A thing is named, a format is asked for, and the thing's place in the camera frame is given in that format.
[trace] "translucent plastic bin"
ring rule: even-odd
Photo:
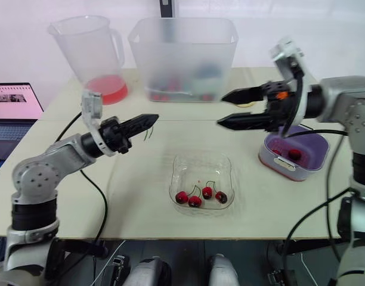
[[[288,134],[306,130],[308,129],[301,126],[292,126]],[[306,134],[286,139],[270,134],[265,138],[258,156],[264,165],[293,181],[300,182],[323,167],[329,147],[327,140],[319,134]],[[297,160],[290,158],[289,151],[293,149],[301,154]]]
[[[211,102],[224,94],[238,41],[223,18],[147,18],[128,36],[153,101]]]
[[[204,196],[205,187],[211,189],[211,196]],[[180,192],[188,198],[200,198],[201,205],[192,207],[190,201],[178,201]],[[173,162],[173,174],[169,195],[175,207],[184,213],[209,214],[208,210],[222,210],[234,200],[232,167],[228,157],[209,151],[192,151],[179,154]]]

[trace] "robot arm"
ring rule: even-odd
[[[282,137],[291,124],[297,125],[303,118],[344,126],[353,151],[350,188],[354,195],[343,199],[339,211],[338,232],[350,244],[339,266],[338,285],[365,285],[365,77],[335,77],[310,86],[305,80],[307,72],[302,54],[292,41],[280,42],[272,55],[284,81],[238,89],[222,99],[235,104],[267,100],[266,110],[261,114],[232,114],[218,124],[232,130],[269,132],[278,132],[284,126]],[[301,90],[299,77],[295,76],[298,73],[304,74]]]
[[[100,95],[86,91],[82,98],[82,117],[90,132],[58,141],[14,168],[17,191],[12,195],[13,222],[7,231],[0,285],[45,283],[49,249],[60,224],[56,217],[56,187],[60,181],[104,154],[127,153],[132,147],[130,137],[152,127],[159,117],[143,114],[123,123],[111,117],[99,124]]]

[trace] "white tabletop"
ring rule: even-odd
[[[133,138],[133,147],[125,155],[101,157],[85,169],[106,193],[109,218],[103,238],[285,238],[291,227],[306,212],[324,201],[326,168],[304,182],[293,182],[263,166],[257,157],[265,132],[233,132],[215,124],[217,119],[235,112],[261,112],[263,102],[251,108],[227,103],[156,103],[146,99],[137,72],[128,70],[125,78],[132,92],[124,101],[104,108],[103,117],[118,115],[121,120],[141,113],[157,113],[160,119],[152,137]],[[272,68],[233,69],[231,86],[260,85],[279,79]],[[11,223],[10,195],[14,192],[11,172],[28,156],[43,152],[67,122],[79,112],[81,87],[71,80],[23,138],[0,170],[0,235]],[[313,128],[339,128],[305,120]],[[78,120],[66,133],[85,133]],[[333,151],[337,135],[324,136]],[[190,150],[212,150],[225,154],[234,169],[233,204],[226,210],[206,215],[178,212],[169,196],[173,158]],[[344,144],[335,162],[331,194],[348,186],[351,154]],[[103,202],[98,192],[79,173],[65,178],[58,186],[58,212],[61,221],[58,236],[94,237],[103,217]],[[339,201],[331,206],[331,222],[336,235]],[[321,210],[299,227],[294,237],[327,236],[324,211]]]

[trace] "clear plastic container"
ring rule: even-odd
[[[308,129],[302,126],[292,126],[287,134],[306,130]],[[270,134],[265,138],[258,156],[264,165],[293,181],[300,182],[323,167],[329,147],[327,140],[315,133],[286,139]],[[301,154],[297,160],[290,158],[289,151],[293,149]]]
[[[211,102],[224,94],[238,41],[223,18],[147,18],[128,36],[153,101]]]
[[[203,196],[203,188],[206,186],[212,189],[211,198],[207,199]],[[180,192],[185,192],[189,198],[199,197],[201,205],[192,207],[188,201],[178,203],[176,195]],[[234,200],[232,166],[229,158],[209,151],[191,151],[177,155],[173,162],[169,195],[175,207],[184,213],[197,214],[205,213],[204,210],[226,209]]]
[[[105,17],[86,15],[48,27],[76,77],[84,87],[102,93],[103,104],[116,103],[128,94],[120,72],[124,64],[122,39],[109,25]]]

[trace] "orange component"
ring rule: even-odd
[[[289,97],[289,93],[287,91],[278,92],[278,94],[276,95],[276,98],[278,100],[285,100],[287,97]]]

